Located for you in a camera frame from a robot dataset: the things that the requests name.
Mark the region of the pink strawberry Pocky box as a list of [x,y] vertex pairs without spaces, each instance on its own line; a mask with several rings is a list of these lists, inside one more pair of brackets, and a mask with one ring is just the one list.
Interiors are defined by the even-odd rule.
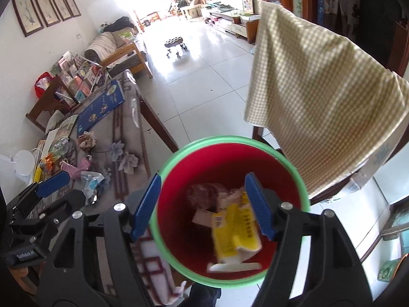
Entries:
[[[194,225],[209,228],[211,230],[211,214],[218,211],[218,198],[220,196],[227,196],[234,190],[235,189],[227,190],[226,188],[217,184],[197,185],[196,190],[189,196],[189,200],[196,208],[192,223],[194,223]],[[237,264],[219,263],[217,260],[216,263],[210,262],[207,266],[208,273],[249,272],[260,269],[260,263],[251,262],[249,259]]]

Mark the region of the low TV cabinet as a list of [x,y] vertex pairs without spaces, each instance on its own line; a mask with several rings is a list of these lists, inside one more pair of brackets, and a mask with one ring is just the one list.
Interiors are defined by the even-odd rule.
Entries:
[[201,9],[204,21],[222,32],[228,32],[236,37],[243,37],[249,44],[256,42],[260,15],[245,15],[237,9],[222,10],[205,5]]

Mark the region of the brown red wrapper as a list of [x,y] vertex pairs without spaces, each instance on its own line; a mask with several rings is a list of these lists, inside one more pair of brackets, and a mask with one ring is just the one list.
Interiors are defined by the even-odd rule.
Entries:
[[82,151],[89,152],[96,145],[94,132],[84,132],[77,138],[77,144]]

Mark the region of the pink plastic bag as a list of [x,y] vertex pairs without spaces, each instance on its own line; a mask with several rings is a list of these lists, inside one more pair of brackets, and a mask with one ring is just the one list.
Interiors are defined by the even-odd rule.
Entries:
[[76,180],[81,176],[82,172],[88,171],[92,165],[92,156],[87,155],[81,159],[81,163],[78,166],[71,165],[66,161],[60,162],[60,169],[69,174],[72,180]]

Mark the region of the orange snack chip bag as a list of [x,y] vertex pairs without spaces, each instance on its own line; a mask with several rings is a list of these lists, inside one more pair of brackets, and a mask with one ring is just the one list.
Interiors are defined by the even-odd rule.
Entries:
[[59,155],[56,155],[53,152],[47,154],[41,161],[40,161],[40,168],[43,172],[47,175],[50,175],[53,172],[55,164],[60,159]]

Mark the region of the beige checkered cloth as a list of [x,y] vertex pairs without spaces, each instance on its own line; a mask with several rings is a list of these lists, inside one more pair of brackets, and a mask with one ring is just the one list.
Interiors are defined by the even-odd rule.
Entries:
[[[348,38],[263,2],[245,120],[271,132],[304,175],[389,156],[408,127],[408,82]],[[363,187],[364,170],[348,184]]]

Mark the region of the blue picture book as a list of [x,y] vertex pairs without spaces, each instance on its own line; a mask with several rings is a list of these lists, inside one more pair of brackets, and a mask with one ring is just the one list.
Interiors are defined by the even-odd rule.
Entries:
[[112,80],[95,99],[78,114],[77,135],[87,132],[102,118],[125,101],[121,84]]

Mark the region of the green textbook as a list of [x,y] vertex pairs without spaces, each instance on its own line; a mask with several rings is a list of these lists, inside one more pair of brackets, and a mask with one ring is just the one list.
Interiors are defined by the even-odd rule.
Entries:
[[66,120],[64,120],[60,124],[59,128],[49,132],[47,136],[47,141],[55,143],[62,138],[69,138],[71,131],[73,130],[73,126],[76,123],[77,118],[78,118],[78,115],[74,114],[70,116],[69,118],[67,118]]

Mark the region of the framed wall picture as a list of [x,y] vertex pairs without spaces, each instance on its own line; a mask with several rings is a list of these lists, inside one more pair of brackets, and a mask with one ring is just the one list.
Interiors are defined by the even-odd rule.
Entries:
[[60,23],[59,16],[51,0],[35,0],[35,3],[37,4],[40,15],[42,16],[46,27]]
[[33,4],[33,0],[12,0],[12,3],[17,20],[25,37],[44,28]]
[[81,12],[74,0],[65,0],[73,17],[81,16]]
[[58,16],[61,18],[62,21],[66,21],[73,17],[65,0],[52,0],[52,1],[56,7]]

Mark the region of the silver foil wrapper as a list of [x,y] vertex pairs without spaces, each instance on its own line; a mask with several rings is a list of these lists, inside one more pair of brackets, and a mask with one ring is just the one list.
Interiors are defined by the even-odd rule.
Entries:
[[104,179],[105,177],[101,173],[91,171],[81,172],[81,182],[83,184],[86,205],[96,203],[98,200],[98,189]]

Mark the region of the red bag by wall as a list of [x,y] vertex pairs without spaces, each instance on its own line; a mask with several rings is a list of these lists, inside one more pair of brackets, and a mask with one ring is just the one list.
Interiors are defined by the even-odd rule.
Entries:
[[53,76],[49,72],[45,72],[35,81],[34,91],[37,98],[41,98],[44,92],[48,89],[53,80]]

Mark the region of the wooden chair white cushion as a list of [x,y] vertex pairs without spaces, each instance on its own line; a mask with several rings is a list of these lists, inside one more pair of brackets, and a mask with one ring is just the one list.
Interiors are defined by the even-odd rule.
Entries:
[[[59,88],[63,88],[69,96],[69,99],[73,101],[73,105],[59,102],[55,95]],[[56,110],[61,111],[63,114],[68,114],[73,108],[79,105],[79,101],[75,98],[73,92],[62,82],[61,78],[57,75],[52,81],[47,90],[43,93],[41,98],[35,103],[29,113],[26,114],[26,118],[42,132],[46,132],[46,127],[43,126],[37,119],[42,112],[48,112],[51,116]]]

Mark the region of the sofa with wooden frame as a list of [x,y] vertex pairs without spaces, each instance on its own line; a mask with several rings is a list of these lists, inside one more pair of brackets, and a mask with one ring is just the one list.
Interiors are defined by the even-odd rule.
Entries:
[[85,58],[100,64],[112,78],[126,70],[133,75],[144,71],[153,78],[145,42],[127,16],[105,26],[85,50]]

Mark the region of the white blue paper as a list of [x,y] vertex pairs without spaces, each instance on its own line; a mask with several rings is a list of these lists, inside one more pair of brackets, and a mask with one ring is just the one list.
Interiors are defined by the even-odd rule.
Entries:
[[54,142],[49,149],[49,152],[52,153],[54,156],[65,156],[69,150],[69,138],[61,137]]

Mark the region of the yellow cardboard medicine box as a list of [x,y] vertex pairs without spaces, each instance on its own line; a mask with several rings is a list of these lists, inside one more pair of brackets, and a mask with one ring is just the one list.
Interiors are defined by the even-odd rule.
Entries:
[[236,189],[217,201],[211,214],[211,234],[219,263],[242,263],[262,249],[258,225],[244,189]]

